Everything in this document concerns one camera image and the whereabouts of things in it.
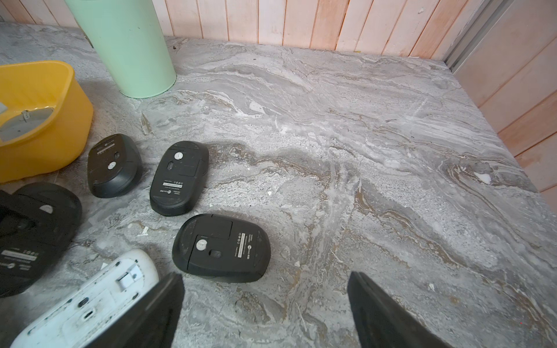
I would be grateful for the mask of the large black mouse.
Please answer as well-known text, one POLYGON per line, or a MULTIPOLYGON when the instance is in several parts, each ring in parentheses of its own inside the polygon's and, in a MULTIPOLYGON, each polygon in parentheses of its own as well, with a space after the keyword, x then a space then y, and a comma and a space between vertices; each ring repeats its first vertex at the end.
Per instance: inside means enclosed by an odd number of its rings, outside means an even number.
POLYGON ((1 191, 1 297, 23 293, 61 257, 81 224, 72 191, 48 182, 1 191))

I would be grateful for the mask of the light grey mouse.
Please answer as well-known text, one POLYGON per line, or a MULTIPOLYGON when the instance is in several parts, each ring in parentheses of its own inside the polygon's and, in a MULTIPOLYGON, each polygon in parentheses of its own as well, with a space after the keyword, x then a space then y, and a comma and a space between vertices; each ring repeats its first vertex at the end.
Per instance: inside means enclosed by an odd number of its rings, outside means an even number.
POLYGON ((8 142, 32 132, 53 113, 53 107, 20 110, 14 114, 1 103, 1 141, 8 142))

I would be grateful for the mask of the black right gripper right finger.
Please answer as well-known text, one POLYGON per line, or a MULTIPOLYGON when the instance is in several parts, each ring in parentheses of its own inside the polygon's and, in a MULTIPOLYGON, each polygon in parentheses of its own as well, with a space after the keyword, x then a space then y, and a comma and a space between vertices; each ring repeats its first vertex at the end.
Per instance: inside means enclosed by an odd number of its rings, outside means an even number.
POLYGON ((365 273, 348 281, 350 307, 362 347, 448 347, 365 273))

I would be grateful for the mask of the white mouse underside up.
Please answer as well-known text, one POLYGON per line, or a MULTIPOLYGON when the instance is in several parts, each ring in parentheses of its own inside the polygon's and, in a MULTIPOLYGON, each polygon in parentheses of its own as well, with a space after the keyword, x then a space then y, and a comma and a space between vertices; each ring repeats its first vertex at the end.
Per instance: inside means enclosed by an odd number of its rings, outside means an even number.
POLYGON ((37 318, 11 346, 85 347, 158 282, 156 265, 146 252, 126 252, 37 318))

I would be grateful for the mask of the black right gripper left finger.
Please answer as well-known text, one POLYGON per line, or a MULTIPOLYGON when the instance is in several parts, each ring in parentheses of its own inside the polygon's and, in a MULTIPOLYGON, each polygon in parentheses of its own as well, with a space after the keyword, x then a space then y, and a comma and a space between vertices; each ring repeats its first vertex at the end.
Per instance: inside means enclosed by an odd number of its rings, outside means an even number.
POLYGON ((182 275, 170 273, 89 347, 171 347, 184 300, 182 275))

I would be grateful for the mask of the black mouse front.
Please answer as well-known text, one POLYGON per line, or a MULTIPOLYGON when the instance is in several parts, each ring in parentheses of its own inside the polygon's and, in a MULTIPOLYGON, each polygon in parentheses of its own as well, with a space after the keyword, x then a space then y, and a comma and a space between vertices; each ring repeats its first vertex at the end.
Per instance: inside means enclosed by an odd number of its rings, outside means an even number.
POLYGON ((271 259, 268 234, 246 220, 216 214, 188 219, 173 243, 176 267, 190 275, 224 283, 261 279, 271 259))

